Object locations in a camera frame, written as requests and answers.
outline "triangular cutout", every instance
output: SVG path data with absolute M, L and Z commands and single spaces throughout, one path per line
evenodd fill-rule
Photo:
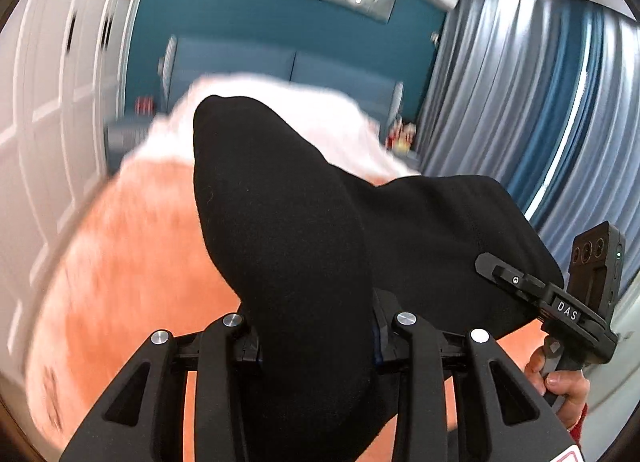
M 496 361 L 489 363 L 494 376 L 495 390 L 500 402 L 502 420 L 507 426 L 515 426 L 538 418 L 539 412 L 529 401 L 502 365 Z
M 140 418 L 142 397 L 151 363 L 142 363 L 104 414 L 104 419 L 123 426 L 135 426 Z

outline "white label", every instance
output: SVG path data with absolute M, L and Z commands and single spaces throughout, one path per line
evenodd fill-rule
M 580 453 L 577 445 L 574 444 L 550 462 L 584 462 L 584 459 L 582 458 L 582 453 Z

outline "red sleeve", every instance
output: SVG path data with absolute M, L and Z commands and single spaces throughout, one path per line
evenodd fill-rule
M 580 436 L 582 434 L 582 425 L 584 423 L 584 418 L 587 416 L 587 405 L 584 405 L 582 409 L 582 415 L 580 416 L 580 420 L 569 430 L 569 435 L 571 438 L 575 440 L 575 443 L 580 446 Z

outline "white wardrobe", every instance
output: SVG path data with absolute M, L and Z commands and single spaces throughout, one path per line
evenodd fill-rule
M 105 175 L 139 1 L 20 0 L 0 34 L 0 370 L 18 383 L 54 262 Z

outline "orange blanket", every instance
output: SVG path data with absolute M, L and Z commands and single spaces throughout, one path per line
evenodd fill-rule
M 382 184 L 390 179 L 369 179 Z M 26 365 L 33 420 L 63 449 L 91 406 L 153 330 L 203 330 L 238 298 L 211 263 L 193 197 L 193 167 L 131 162 L 95 201 L 58 265 Z M 522 368 L 542 344 L 537 323 L 500 341 Z M 194 377 L 184 425 L 193 461 Z M 447 385 L 449 427 L 456 423 Z M 360 457 L 391 460 L 395 420 Z

